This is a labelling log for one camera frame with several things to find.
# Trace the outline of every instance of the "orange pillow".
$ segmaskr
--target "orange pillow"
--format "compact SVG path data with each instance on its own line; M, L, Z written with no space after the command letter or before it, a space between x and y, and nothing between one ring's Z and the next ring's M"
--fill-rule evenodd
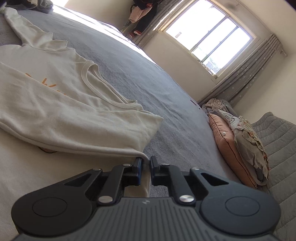
M229 125L221 117L214 114L209 114L209 122L215 136L216 144L232 171L243 184L257 188L257 183L252 178L235 146L234 134Z

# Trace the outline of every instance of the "window mullion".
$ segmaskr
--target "window mullion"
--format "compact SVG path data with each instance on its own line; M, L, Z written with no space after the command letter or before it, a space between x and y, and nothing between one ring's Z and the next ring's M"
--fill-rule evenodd
M229 17L229 15L226 15L219 23L217 23L210 31L208 31L207 34L196 45L193 46L193 48L190 50L190 52L192 52L193 50L195 50L198 47L198 45L200 45L200 43L202 41L204 41L205 38L208 37L210 35L210 33L213 32L228 17Z
M238 29L238 26L236 26L207 56L205 56L202 62L204 62L237 29Z

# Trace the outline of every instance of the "ceiling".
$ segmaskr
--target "ceiling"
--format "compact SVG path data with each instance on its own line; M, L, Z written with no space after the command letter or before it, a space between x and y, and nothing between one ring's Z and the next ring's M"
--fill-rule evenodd
M285 0L239 1L278 37L288 55L296 53L296 11Z

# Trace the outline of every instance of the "sunlight on bed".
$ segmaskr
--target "sunlight on bed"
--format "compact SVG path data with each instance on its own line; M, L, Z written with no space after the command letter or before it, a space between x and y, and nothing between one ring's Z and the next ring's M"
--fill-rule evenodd
M57 5L54 5L53 12L63 15L66 18L70 18L72 20L75 20L77 22L80 22L90 28L93 28L101 33L104 33L111 38L123 43L124 45L128 46L132 50L138 52L143 57L148 59L149 61L155 63L152 59L150 59L143 50L138 48L132 41L124 37L121 32L119 32L114 26L109 25L107 23L99 22L89 16L86 16L84 14L81 14L79 12L72 11L70 9L62 8Z

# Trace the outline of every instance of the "shirt sleeve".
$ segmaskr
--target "shirt sleeve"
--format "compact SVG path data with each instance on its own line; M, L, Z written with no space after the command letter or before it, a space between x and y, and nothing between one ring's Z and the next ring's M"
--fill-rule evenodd
M67 41L52 40L52 33L46 33L33 25L28 19L19 15L13 8L5 8L4 16L16 35L21 39L23 45L34 48L57 51L67 48Z

